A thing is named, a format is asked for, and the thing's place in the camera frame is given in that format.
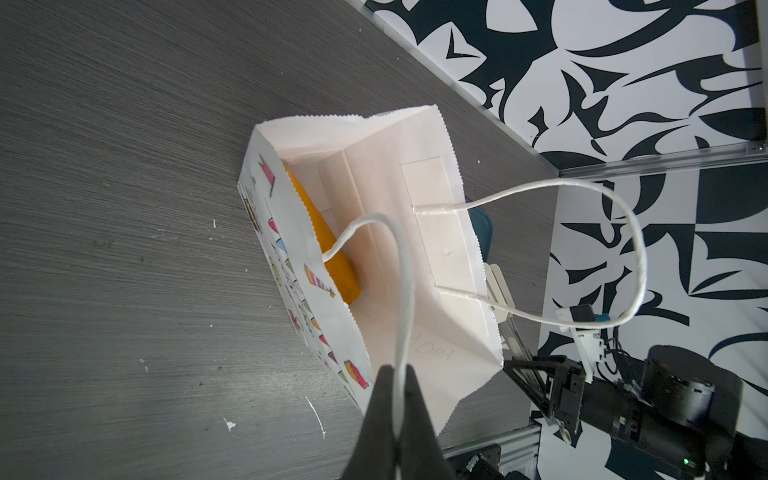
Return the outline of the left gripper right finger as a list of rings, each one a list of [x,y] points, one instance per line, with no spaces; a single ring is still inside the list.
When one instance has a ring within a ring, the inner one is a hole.
[[[454,479],[454,470],[438,444],[415,370],[407,366],[404,420],[397,440],[399,478],[405,480]]]

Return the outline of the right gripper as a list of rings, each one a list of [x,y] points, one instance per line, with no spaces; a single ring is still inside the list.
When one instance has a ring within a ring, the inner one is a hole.
[[[588,393],[596,392],[589,386],[594,380],[592,367],[562,355],[503,362],[503,372],[528,396],[547,423],[558,428],[567,444],[578,443],[583,423],[600,428],[599,405],[588,399]]]

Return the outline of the metal tongs white tips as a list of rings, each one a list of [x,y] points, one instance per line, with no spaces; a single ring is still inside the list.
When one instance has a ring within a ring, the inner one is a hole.
[[[492,302],[515,309],[511,292],[507,286],[500,267],[496,264],[484,264],[486,284],[489,298]],[[515,324],[514,316],[495,307],[492,308],[502,337],[502,348],[508,351],[506,359],[531,360],[529,349],[525,346],[522,336]]]

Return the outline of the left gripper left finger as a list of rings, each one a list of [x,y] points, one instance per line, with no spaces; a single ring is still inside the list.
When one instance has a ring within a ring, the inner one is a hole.
[[[396,441],[392,421],[393,367],[382,366],[343,480],[394,479]]]

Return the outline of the white paper bag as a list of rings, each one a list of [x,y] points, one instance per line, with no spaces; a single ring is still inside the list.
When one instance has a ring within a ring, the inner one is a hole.
[[[336,236],[320,249],[285,168]],[[295,331],[366,411],[382,366],[416,372],[436,430],[502,367],[502,338],[443,116],[419,106],[256,125],[238,191]],[[343,251],[346,304],[324,261]]]

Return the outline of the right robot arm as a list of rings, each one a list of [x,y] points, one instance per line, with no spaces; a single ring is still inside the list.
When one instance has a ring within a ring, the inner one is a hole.
[[[503,365],[561,440],[576,447],[585,426],[680,479],[764,479],[767,443],[740,433],[743,382],[693,351],[655,345],[638,384],[587,378],[566,356],[510,359]]]

